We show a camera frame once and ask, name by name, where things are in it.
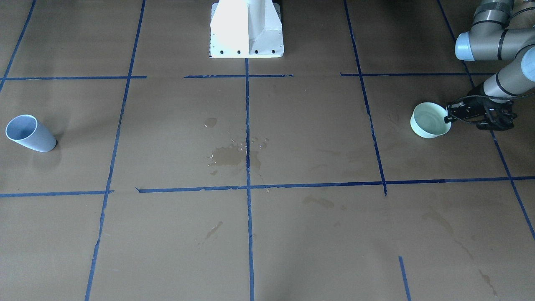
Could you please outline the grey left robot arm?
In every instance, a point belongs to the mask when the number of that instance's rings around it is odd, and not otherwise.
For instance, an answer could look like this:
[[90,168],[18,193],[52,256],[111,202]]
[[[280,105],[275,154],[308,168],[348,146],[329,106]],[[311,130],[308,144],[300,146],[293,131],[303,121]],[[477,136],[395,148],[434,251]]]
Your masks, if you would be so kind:
[[535,85],[534,28],[510,29],[512,0],[483,0],[474,13],[471,29],[456,40],[462,61],[509,61],[465,97],[447,104],[444,122],[462,121],[487,131],[514,127],[514,101],[529,97]]

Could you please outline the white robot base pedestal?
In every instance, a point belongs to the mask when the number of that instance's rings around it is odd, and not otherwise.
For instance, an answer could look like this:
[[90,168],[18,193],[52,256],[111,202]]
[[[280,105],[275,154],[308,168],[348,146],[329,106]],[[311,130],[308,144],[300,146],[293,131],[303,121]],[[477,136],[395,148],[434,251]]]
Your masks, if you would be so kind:
[[209,57],[279,58],[285,52],[277,0],[219,0],[211,6]]

